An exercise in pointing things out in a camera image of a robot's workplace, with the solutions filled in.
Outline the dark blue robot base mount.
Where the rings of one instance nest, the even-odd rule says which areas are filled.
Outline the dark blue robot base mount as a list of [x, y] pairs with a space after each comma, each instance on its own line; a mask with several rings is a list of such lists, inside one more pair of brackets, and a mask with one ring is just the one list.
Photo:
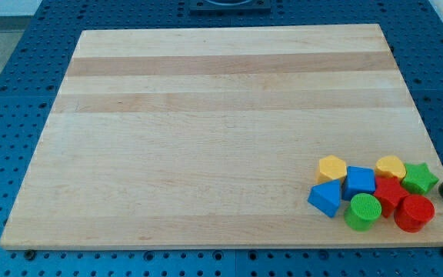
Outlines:
[[188, 0], [188, 9], [196, 12], [267, 12], [271, 0]]

